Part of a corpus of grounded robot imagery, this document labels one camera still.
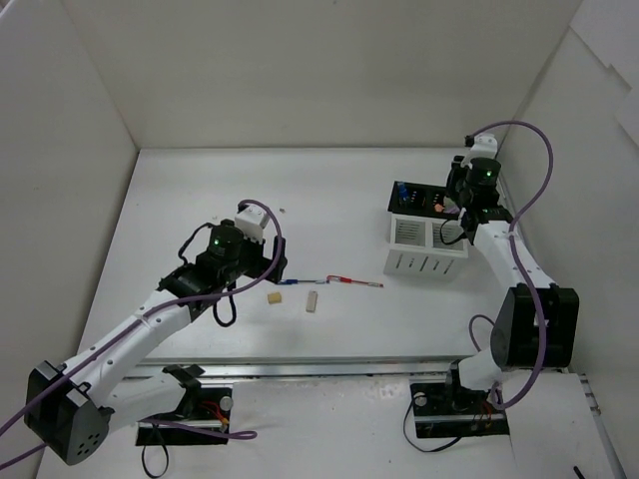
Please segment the blue ballpoint pen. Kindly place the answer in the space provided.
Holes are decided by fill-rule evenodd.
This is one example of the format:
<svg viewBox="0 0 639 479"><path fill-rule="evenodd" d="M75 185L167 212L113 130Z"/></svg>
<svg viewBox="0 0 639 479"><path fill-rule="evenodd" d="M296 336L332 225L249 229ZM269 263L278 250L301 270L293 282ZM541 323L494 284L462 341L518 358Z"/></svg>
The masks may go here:
<svg viewBox="0 0 639 479"><path fill-rule="evenodd" d="M287 278L279 281L280 285L295 285L295 284L327 284L327 279L297 279Z"/></svg>

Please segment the small tan eraser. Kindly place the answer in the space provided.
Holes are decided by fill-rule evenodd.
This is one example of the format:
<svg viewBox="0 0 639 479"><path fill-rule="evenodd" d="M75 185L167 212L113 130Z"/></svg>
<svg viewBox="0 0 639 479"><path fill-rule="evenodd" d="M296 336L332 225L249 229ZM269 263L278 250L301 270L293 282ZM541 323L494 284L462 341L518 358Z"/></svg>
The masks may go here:
<svg viewBox="0 0 639 479"><path fill-rule="evenodd" d="M269 304L277 304L281 303L283 300L282 295L279 292L273 292L268 294L268 303Z"/></svg>

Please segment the clear bottle blue cap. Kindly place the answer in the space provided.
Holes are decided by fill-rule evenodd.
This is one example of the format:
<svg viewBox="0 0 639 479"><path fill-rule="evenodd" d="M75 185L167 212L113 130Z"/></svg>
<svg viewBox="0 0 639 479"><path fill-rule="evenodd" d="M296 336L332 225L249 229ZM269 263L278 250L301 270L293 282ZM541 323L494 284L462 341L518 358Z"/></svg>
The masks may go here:
<svg viewBox="0 0 639 479"><path fill-rule="evenodd" d="M404 182L396 183L397 201L402 207L410 204L410 194Z"/></svg>

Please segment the white rectangular eraser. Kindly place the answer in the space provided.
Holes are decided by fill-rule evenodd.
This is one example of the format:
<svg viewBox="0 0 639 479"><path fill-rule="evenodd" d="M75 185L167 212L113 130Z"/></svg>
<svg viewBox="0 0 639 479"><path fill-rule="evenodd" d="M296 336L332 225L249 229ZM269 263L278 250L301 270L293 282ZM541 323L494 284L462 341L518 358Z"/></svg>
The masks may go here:
<svg viewBox="0 0 639 479"><path fill-rule="evenodd" d="M315 313L317 310L319 294L316 290L311 290L308 294L306 312Z"/></svg>

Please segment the red gel pen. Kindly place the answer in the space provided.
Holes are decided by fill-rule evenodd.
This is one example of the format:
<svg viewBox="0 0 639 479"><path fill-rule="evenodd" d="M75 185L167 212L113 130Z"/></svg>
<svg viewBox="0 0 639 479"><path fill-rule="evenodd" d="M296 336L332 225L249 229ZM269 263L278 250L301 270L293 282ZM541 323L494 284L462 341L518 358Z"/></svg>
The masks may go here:
<svg viewBox="0 0 639 479"><path fill-rule="evenodd" d="M384 288L384 285L381 282L359 280L359 279L353 279L353 278L350 278L350 277L341 276L341 275L333 275L333 274L328 275L326 277L326 281L327 282L338 282L338 283L344 283L344 284L354 284L354 285L375 287L375 288Z"/></svg>

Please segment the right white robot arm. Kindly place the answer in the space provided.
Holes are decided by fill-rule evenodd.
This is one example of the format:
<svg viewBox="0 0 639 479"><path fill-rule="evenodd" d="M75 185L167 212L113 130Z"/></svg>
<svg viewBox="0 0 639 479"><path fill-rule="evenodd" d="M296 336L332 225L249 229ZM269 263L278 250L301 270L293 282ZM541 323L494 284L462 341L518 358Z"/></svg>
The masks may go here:
<svg viewBox="0 0 639 479"><path fill-rule="evenodd" d="M515 228L515 217L499 202L500 164L456 156L446 196L459 207L463 237L487 260L504 300L489 345L450 367L441 387L444 404L463 411L478 391L503 409L521 400L544 369L571 362L580 300L537 264Z"/></svg>

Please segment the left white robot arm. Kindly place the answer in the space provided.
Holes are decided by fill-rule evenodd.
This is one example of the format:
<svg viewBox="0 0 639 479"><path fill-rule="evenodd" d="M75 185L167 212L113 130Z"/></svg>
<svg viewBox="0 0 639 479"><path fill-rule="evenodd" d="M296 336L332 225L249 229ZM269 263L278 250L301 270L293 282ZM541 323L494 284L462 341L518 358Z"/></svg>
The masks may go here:
<svg viewBox="0 0 639 479"><path fill-rule="evenodd" d="M24 422L67 465L88 459L107 436L150 416L191 417L199 408L202 369L166 366L136 385L123 380L150 352L224 297L241 292L240 277L277 283L286 241L264 252L264 228L238 220L208 224L206 249L184 259L148 299L103 339L60 365L44 361L29 374Z"/></svg>

